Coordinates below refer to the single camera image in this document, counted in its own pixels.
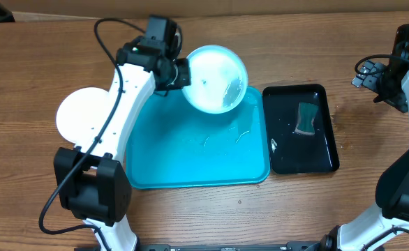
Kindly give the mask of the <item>light blue round plate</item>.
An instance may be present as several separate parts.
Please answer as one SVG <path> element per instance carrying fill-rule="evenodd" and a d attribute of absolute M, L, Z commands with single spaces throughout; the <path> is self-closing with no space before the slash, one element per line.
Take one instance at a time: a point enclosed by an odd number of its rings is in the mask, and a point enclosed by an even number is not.
<path fill-rule="evenodd" d="M 192 51 L 187 59 L 191 84 L 182 93 L 194 108 L 208 114 L 222 114 L 242 101 L 248 87 L 248 73 L 232 50 L 205 45 Z"/>

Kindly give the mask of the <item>green sponge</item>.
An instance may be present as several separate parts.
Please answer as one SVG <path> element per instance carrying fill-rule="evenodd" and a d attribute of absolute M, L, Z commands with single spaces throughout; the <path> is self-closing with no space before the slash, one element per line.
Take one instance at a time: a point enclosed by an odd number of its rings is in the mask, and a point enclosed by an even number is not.
<path fill-rule="evenodd" d="M 299 135 L 313 136 L 315 128 L 313 126 L 319 107 L 312 103 L 301 102 L 298 105 L 297 124 L 295 133 Z"/>

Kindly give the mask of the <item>white round plate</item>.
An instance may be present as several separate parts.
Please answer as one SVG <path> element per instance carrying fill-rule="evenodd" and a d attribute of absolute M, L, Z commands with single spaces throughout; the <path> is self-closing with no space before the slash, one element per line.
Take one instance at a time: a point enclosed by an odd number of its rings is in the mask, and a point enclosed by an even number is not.
<path fill-rule="evenodd" d="M 57 130 L 74 144 L 89 139 L 103 127 L 111 104 L 109 92 L 104 89 L 79 89 L 60 104 L 56 115 Z"/>

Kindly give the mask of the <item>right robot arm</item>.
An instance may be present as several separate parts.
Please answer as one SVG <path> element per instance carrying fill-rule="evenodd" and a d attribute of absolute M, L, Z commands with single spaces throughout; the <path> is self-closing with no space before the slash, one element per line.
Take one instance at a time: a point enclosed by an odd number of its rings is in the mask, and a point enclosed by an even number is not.
<path fill-rule="evenodd" d="M 371 57 L 360 60 L 352 83 L 377 93 L 409 114 L 409 41 L 397 42 L 383 66 Z M 375 203 L 352 222 L 336 226 L 310 250 L 379 250 L 399 234 L 409 234 L 409 149 L 386 169 L 375 189 Z"/>

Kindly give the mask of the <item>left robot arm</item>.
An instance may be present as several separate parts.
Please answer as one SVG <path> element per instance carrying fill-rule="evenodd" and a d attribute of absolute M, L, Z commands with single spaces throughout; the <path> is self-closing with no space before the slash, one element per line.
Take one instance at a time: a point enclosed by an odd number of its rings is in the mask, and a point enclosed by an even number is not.
<path fill-rule="evenodd" d="M 54 157 L 57 188 L 49 198 L 91 229 L 99 250 L 135 250 L 137 236 L 126 212 L 131 184 L 122 163 L 126 142 L 146 101 L 156 91 L 190 84 L 188 61 L 180 59 L 182 41 L 155 35 L 139 36 L 111 58 L 114 77 L 109 90 L 83 88 L 59 106 L 56 125 L 72 142 Z"/>

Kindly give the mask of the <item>teal plastic tray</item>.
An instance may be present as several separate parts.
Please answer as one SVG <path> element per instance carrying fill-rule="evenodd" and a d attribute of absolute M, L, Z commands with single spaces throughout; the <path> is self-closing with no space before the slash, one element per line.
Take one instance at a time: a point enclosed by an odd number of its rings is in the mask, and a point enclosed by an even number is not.
<path fill-rule="evenodd" d="M 126 147 L 126 175 L 140 190 L 259 183 L 269 173 L 262 96 L 253 87 L 223 114 L 201 112 L 181 91 L 153 95 Z"/>

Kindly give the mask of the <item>black plastic tray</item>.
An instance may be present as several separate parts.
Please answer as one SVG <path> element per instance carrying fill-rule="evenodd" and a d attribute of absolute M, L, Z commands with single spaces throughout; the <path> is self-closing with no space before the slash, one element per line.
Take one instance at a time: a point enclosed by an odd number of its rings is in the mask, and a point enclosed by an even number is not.
<path fill-rule="evenodd" d="M 327 94 L 320 84 L 270 86 L 262 92 L 271 169 L 277 174 L 335 172 L 340 167 Z M 319 107 L 313 136 L 295 133 L 298 105 Z"/>

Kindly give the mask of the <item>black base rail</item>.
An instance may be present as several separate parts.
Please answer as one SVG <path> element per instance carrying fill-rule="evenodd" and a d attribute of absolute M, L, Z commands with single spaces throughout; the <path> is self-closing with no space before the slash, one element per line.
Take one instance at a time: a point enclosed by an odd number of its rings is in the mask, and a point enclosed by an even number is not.
<path fill-rule="evenodd" d="M 137 244 L 135 251 L 319 251 L 319 242 L 291 241 L 274 245 L 185 245 L 170 246 L 167 244 Z"/>

